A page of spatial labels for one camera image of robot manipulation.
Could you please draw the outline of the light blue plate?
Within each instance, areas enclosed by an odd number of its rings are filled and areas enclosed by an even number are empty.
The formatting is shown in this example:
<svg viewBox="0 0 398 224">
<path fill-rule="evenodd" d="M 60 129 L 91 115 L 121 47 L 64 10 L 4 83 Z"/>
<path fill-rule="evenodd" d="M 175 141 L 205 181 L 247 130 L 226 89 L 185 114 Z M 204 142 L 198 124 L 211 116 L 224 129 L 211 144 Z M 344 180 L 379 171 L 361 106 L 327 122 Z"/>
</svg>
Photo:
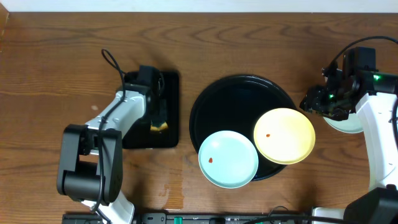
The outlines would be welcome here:
<svg viewBox="0 0 398 224">
<path fill-rule="evenodd" d="M 363 127 L 356 113 L 351 113 L 347 120 L 335 121 L 329 118 L 323 118 L 332 128 L 348 134 L 357 134 L 363 132 Z"/>
<path fill-rule="evenodd" d="M 248 184 L 259 166 L 254 144 L 235 131 L 218 131 L 209 135 L 200 146 L 198 162 L 203 175 L 225 189 Z"/>
</svg>

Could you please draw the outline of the yellow green sponge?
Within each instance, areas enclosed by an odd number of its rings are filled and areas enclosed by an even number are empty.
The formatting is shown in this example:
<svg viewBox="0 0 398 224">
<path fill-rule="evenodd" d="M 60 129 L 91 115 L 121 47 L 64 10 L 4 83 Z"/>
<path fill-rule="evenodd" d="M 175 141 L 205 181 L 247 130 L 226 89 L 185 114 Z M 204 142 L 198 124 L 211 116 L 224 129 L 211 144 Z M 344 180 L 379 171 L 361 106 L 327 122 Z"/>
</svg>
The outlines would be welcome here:
<svg viewBox="0 0 398 224">
<path fill-rule="evenodd" d="M 161 131 L 166 130 L 168 128 L 169 128 L 169 126 L 168 126 L 167 122 L 165 122 L 165 121 L 161 122 L 161 123 L 152 123 L 151 126 L 150 126 L 150 130 L 152 132 L 161 132 Z"/>
</svg>

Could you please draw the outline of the yellow plate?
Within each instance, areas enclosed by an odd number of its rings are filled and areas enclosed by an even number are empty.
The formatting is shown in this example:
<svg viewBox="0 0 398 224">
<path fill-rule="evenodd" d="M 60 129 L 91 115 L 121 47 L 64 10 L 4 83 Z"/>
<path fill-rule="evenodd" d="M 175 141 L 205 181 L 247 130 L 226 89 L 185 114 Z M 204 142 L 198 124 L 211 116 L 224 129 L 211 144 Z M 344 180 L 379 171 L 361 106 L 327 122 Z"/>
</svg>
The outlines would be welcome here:
<svg viewBox="0 0 398 224">
<path fill-rule="evenodd" d="M 301 112 L 277 108 L 264 113 L 253 131 L 258 151 L 268 160 L 289 165 L 304 160 L 315 145 L 315 130 Z"/>
</svg>

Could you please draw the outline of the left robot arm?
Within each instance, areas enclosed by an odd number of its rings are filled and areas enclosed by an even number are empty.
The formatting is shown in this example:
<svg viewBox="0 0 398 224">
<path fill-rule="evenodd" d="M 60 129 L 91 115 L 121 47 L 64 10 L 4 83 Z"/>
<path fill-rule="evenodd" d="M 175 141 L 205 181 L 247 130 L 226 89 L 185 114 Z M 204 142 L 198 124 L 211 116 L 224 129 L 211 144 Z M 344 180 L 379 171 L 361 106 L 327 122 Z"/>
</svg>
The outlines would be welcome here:
<svg viewBox="0 0 398 224">
<path fill-rule="evenodd" d="M 57 190 L 88 206 L 103 223 L 131 223 L 134 205 L 121 191 L 123 137 L 141 119 L 160 110 L 165 87 L 160 70 L 141 65 L 121 76 L 114 100 L 84 125 L 63 131 Z"/>
</svg>

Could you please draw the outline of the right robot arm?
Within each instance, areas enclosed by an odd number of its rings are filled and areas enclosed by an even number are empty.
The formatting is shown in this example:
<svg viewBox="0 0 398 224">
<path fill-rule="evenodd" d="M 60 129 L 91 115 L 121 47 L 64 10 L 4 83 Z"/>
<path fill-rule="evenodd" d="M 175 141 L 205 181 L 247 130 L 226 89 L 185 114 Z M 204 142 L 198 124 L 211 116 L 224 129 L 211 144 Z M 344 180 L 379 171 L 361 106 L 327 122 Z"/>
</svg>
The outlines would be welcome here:
<svg viewBox="0 0 398 224">
<path fill-rule="evenodd" d="M 350 223 L 397 223 L 397 75 L 376 68 L 376 51 L 345 48 L 343 68 L 324 69 L 325 85 L 308 89 L 300 108 L 334 121 L 354 113 L 363 129 L 369 192 L 344 209 L 314 208 L 314 217 Z"/>
</svg>

